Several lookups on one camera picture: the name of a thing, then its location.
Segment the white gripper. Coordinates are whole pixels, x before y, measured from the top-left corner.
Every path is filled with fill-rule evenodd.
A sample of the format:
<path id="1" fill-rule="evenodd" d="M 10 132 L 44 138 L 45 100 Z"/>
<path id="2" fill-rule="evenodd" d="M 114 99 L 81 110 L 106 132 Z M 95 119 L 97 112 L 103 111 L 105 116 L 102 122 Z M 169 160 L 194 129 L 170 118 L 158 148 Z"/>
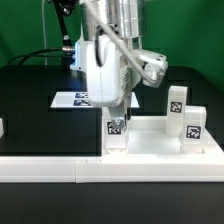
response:
<path id="1" fill-rule="evenodd" d="M 131 97 L 127 95 L 138 84 L 140 76 L 129 68 L 123 54 L 106 35 L 99 37 L 99 53 L 101 67 L 96 63 L 94 44 L 87 46 L 89 101 L 94 107 L 109 107 L 112 126 L 124 129 L 131 118 Z"/>

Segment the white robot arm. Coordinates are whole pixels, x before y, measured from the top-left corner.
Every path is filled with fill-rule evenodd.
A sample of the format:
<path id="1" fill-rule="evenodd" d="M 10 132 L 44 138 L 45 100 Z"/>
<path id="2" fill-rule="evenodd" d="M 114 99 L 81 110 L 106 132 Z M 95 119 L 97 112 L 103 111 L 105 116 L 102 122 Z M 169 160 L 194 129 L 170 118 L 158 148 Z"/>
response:
<path id="1" fill-rule="evenodd" d="M 81 36 L 73 70 L 86 77 L 90 104 L 106 108 L 116 129 L 126 127 L 131 91 L 140 75 L 127 58 L 142 47 L 140 0 L 80 0 Z"/>

